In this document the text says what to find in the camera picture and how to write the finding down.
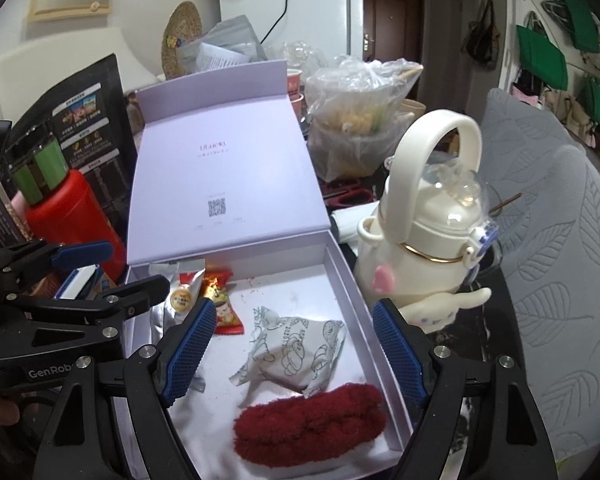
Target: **wrapped pastry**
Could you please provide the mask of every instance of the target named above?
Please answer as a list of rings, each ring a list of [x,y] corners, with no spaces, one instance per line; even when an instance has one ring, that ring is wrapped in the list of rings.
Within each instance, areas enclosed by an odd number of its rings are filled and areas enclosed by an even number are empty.
[[[239,386],[264,378],[305,397],[324,391],[346,338],[344,323],[279,317],[264,306],[254,309],[254,316],[253,347],[231,382]]]

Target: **plastic bag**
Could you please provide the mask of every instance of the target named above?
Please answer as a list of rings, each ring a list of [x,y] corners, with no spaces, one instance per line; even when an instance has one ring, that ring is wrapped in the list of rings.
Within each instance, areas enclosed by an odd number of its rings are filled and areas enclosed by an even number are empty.
[[[269,59],[286,59],[287,67],[301,70],[300,81],[302,84],[305,84],[306,80],[318,69],[329,65],[319,48],[313,48],[304,41],[268,46],[265,48],[265,53]]]
[[[384,131],[372,136],[343,135],[312,123],[307,147],[316,175],[325,182],[372,175],[388,156],[395,153],[414,119],[413,113],[398,112]]]
[[[242,54],[249,59],[249,62],[267,60],[264,49],[260,41],[258,41],[251,23],[244,15],[224,20],[224,22],[218,23],[202,38],[198,38],[176,49],[178,63],[188,73],[196,71],[196,58],[198,57],[202,43],[219,46]]]
[[[365,63],[351,56],[307,79],[304,98],[312,121],[324,132],[368,136],[387,124],[424,67],[399,59]]]

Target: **gold ring band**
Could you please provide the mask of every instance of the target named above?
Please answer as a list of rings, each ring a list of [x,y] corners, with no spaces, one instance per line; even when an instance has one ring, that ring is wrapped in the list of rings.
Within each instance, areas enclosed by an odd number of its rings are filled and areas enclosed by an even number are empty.
[[[421,258],[424,258],[425,260],[429,260],[430,262],[434,262],[436,264],[456,264],[458,262],[461,262],[464,257],[458,256],[457,258],[437,258],[435,256],[430,256],[430,254],[423,253],[422,251],[419,251],[416,248],[411,247],[410,245],[407,245],[405,243],[401,243],[398,245],[400,245],[400,247],[409,251],[410,253],[413,253],[416,256],[419,256]]]

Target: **wooden door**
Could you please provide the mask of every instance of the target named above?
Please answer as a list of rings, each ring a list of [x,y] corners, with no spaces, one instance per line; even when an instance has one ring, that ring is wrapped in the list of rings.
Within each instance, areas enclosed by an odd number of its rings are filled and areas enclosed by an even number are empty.
[[[421,61],[424,0],[363,0],[363,9],[365,61]]]

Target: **drawstring bag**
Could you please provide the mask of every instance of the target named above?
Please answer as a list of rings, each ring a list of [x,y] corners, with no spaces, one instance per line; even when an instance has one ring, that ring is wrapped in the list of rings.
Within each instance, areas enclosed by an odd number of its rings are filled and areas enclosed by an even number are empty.
[[[566,90],[568,76],[564,54],[549,41],[546,33],[536,32],[538,28],[544,32],[533,11],[529,13],[526,27],[517,26],[520,66],[539,77],[551,88]]]
[[[488,70],[495,70],[500,53],[500,31],[496,27],[493,0],[487,0],[480,22],[469,32],[466,52]]]
[[[582,103],[589,117],[600,125],[600,83],[597,79],[585,79],[578,101]]]

